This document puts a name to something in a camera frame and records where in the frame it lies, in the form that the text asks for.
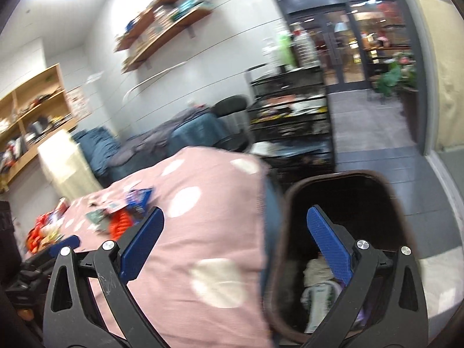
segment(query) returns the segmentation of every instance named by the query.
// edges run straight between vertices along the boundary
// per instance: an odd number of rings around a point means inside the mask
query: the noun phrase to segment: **doorway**
[[[344,5],[299,12],[292,18],[314,41],[329,93],[369,87],[355,25]]]

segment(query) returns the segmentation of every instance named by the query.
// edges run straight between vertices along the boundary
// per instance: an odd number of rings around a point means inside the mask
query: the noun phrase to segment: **chair seat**
[[[249,140],[244,133],[236,133],[214,144],[218,149],[228,150],[230,152],[243,153],[249,144]]]

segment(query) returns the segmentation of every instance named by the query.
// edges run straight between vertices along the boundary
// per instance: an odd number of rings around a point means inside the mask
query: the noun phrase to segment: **silver bolt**
[[[59,251],[59,253],[60,253],[61,255],[63,255],[64,257],[65,257],[66,255],[69,255],[70,252],[71,252],[71,248],[70,248],[69,246],[64,246],[64,247]]]
[[[369,242],[364,239],[359,240],[357,245],[361,250],[367,250],[369,248]]]
[[[106,242],[103,242],[102,244],[103,250],[106,250],[106,251],[111,250],[114,246],[115,246],[114,241],[106,241]]]
[[[405,255],[410,255],[411,254],[411,249],[408,246],[403,246],[401,248],[401,252]]]

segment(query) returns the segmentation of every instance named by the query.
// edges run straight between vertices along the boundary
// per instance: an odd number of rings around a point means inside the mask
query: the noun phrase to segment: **white pipe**
[[[124,106],[124,105],[126,104],[126,99],[127,99],[127,97],[129,96],[129,94],[130,94],[133,90],[137,89],[140,85],[143,85],[144,83],[150,81],[151,79],[153,79],[153,78],[155,78],[155,77],[158,77],[158,76],[162,75],[163,73],[169,72],[169,71],[171,71],[171,70],[173,70],[173,69],[176,69],[177,67],[181,67],[181,66],[184,65],[185,63],[186,63],[186,61],[181,62],[181,63],[179,63],[179,64],[177,64],[177,65],[175,65],[175,66],[173,66],[173,67],[171,67],[171,68],[164,69],[164,70],[161,71],[160,73],[158,73],[158,74],[156,74],[156,75],[154,75],[154,76],[151,76],[150,78],[147,78],[145,81],[142,81],[142,82],[139,83],[138,85],[135,85],[131,90],[129,90],[129,91],[124,95],[124,97],[122,97],[122,105]]]

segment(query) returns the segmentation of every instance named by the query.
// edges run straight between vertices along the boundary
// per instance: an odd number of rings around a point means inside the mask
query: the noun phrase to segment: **black storage rack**
[[[284,189],[307,177],[333,173],[333,129],[322,68],[299,68],[252,80],[251,72],[264,66],[245,72],[255,96],[247,109],[254,143],[285,142],[290,147],[305,143],[313,148],[295,155],[262,156],[263,160],[277,170]]]

